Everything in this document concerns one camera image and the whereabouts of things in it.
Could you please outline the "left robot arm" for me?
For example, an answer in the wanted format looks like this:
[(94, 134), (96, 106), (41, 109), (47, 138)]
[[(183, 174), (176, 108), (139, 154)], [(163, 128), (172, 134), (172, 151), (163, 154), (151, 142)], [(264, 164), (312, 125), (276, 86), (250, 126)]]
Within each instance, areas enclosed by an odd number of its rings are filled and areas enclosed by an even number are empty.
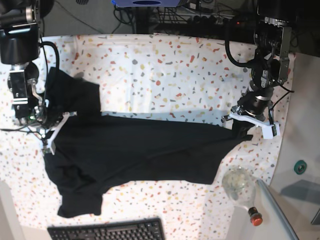
[[(232, 27), (255, 21), (254, 58), (238, 62), (231, 54)], [(283, 88), (289, 76), (292, 30), (297, 21), (297, 5), (292, 0), (259, 0), (256, 13), (239, 13), (231, 18), (225, 30), (225, 52), (230, 62), (251, 70), (251, 81), (245, 93), (233, 106), (223, 123), (232, 120), (232, 132), (238, 138), (249, 129), (259, 127), (264, 139), (280, 135), (280, 124), (274, 118), (276, 103), (272, 96), (276, 87)]]

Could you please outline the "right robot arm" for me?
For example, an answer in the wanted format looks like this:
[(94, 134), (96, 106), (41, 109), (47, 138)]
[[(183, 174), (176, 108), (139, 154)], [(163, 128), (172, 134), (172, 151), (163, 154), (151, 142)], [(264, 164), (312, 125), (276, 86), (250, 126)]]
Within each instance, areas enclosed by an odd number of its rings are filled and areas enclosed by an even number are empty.
[[(60, 70), (57, 46), (42, 39), (44, 17), (54, 6), (53, 0), (2, 0), (0, 2), (0, 61), (9, 65), (8, 89), (13, 95), (12, 109), (18, 132), (25, 128), (41, 140), (43, 154), (56, 152), (55, 138), (68, 118), (63, 88), (73, 79)], [(37, 91), (40, 72), (34, 60), (45, 47), (53, 48), (55, 67), (46, 70), (44, 91)]]

